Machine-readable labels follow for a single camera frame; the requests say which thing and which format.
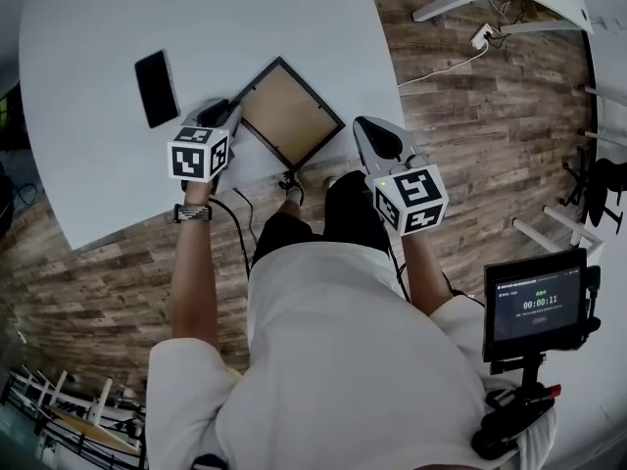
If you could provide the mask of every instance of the black picture frame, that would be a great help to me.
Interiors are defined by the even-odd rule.
[[[572,249],[561,253],[523,259],[485,267],[484,289],[486,296],[483,360],[507,360],[545,352],[547,350],[571,350],[581,343],[585,327],[586,312],[586,267],[585,249]],[[504,282],[551,275],[563,270],[579,268],[579,305],[577,322],[544,333],[523,336],[511,340],[495,341],[496,287]]]
[[[324,102],[324,100],[318,96],[315,91],[305,82],[305,80],[298,75],[292,67],[290,67],[283,58],[280,56],[270,63],[260,74],[258,74],[253,81],[251,81],[244,89],[231,101],[231,105],[237,105],[242,102],[242,99],[252,89],[255,88],[268,74],[274,71],[277,67],[282,67],[286,70],[300,85],[312,96],[312,98],[318,103],[318,107],[325,110],[331,118],[337,124],[336,127],[329,132],[322,141],[320,141],[312,150],[310,150],[298,163],[292,164],[289,162],[267,139],[261,134],[250,122],[242,117],[242,123],[250,130],[264,145],[291,171],[295,172],[301,168],[311,157],[313,157],[326,143],[328,143],[334,136],[336,136],[344,127],[346,123],[337,116],[337,114],[331,110],[331,108]]]

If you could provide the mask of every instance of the black shorts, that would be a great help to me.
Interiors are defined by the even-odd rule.
[[[304,242],[343,242],[388,253],[390,239],[372,206],[372,192],[360,170],[346,174],[326,193],[324,233],[315,235],[308,224],[277,212],[264,226],[253,265],[265,255],[285,246]]]

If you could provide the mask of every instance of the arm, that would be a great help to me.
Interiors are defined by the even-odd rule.
[[[185,204],[206,206],[211,191],[211,183],[189,182]],[[217,348],[216,280],[208,222],[180,223],[169,313],[173,338],[197,338]]]
[[[403,251],[410,281],[411,304],[429,316],[453,297],[440,262],[424,232],[403,237]]]

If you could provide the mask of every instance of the hand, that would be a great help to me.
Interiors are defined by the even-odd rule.
[[[185,204],[188,206],[206,206],[209,197],[214,193],[214,182],[199,183],[189,181],[185,191]]]

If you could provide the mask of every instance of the power strip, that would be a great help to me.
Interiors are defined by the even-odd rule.
[[[470,43],[478,51],[483,50],[488,45],[488,39],[486,37],[491,37],[493,33],[494,30],[492,27],[489,24],[484,24],[479,28],[479,31],[474,34]]]

